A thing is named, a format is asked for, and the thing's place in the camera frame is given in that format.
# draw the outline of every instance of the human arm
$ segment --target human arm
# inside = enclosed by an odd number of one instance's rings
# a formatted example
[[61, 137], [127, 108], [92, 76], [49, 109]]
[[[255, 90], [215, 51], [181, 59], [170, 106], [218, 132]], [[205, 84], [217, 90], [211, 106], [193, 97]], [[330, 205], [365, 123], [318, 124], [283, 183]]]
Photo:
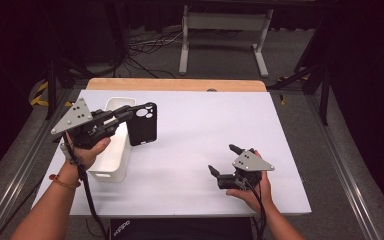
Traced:
[[[85, 169], [88, 169], [110, 142], [109, 138], [104, 138], [91, 150], [75, 149], [75, 155], [81, 159]], [[58, 175], [58, 180], [65, 184], [76, 185], [79, 182], [77, 167], [68, 160], [64, 162]], [[75, 191], [53, 181], [17, 227], [11, 239], [65, 239]]]
[[[279, 212], [276, 205], [273, 202], [271, 196], [271, 185], [267, 177], [267, 172], [262, 172], [262, 179], [260, 184], [255, 187], [257, 193], [261, 188], [261, 202], [266, 212], [266, 221], [270, 229], [270, 232], [276, 240], [301, 240], [304, 237], [286, 220], [286, 218]], [[245, 201], [245, 203], [255, 212], [260, 214], [260, 204], [252, 191], [242, 191], [238, 189], [229, 189], [226, 191], [226, 195], [234, 196]]]

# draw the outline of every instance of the red bracelet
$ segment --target red bracelet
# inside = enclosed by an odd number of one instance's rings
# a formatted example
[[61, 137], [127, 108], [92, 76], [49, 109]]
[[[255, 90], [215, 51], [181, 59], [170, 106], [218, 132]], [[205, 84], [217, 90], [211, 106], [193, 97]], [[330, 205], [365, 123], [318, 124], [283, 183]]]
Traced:
[[61, 182], [60, 180], [58, 180], [58, 177], [59, 177], [59, 175], [55, 175], [55, 174], [49, 175], [49, 179], [50, 180], [58, 183], [59, 185], [61, 185], [63, 187], [66, 187], [66, 188], [69, 188], [69, 189], [76, 189], [76, 188], [78, 188], [80, 186], [80, 182], [77, 182], [77, 184], [70, 185], [70, 184]]

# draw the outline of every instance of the white plastic bin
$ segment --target white plastic bin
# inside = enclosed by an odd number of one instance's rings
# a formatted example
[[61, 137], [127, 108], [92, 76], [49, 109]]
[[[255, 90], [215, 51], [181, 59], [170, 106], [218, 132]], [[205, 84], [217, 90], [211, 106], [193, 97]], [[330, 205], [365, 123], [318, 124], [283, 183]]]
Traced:
[[[133, 98], [111, 98], [105, 110], [115, 110], [124, 105], [135, 106]], [[120, 124], [115, 135], [111, 137], [111, 144], [98, 155], [95, 163], [89, 168], [89, 173], [100, 182], [121, 182], [126, 176], [131, 146], [126, 123]]]

